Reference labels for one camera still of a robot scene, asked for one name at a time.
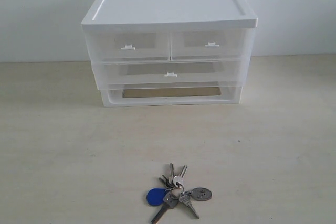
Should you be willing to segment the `key bunch with blue fob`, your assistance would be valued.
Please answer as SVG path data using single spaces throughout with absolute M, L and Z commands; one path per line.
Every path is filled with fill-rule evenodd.
M 213 193 L 208 188 L 195 187 L 191 190 L 185 189 L 184 176 L 187 166 L 184 165 L 180 172 L 176 173 L 174 164 L 169 164 L 169 175 L 159 178 L 162 182 L 162 188 L 150 189 L 146 195 L 147 203 L 152 207 L 160 206 L 160 210 L 152 218 L 151 223 L 158 223 L 163 215 L 170 209 L 174 209 L 178 205 L 185 206 L 193 215 L 199 219 L 200 216 L 192 205 L 192 200 L 209 201 L 212 199 Z

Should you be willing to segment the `white plastic drawer cabinet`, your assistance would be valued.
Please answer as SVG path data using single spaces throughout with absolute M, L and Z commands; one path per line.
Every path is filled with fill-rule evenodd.
M 81 23 L 91 67 L 95 63 L 203 62 L 172 60 L 171 35 L 233 28 L 246 30 L 241 56 L 208 61 L 248 59 L 250 63 L 257 25 L 258 18 L 246 0 L 95 0 Z M 167 60 L 96 61 L 92 59 L 87 40 L 88 35 L 96 33 L 167 33 L 170 55 Z M 245 82 L 117 84 L 97 89 L 106 107 L 236 104 L 240 102 Z

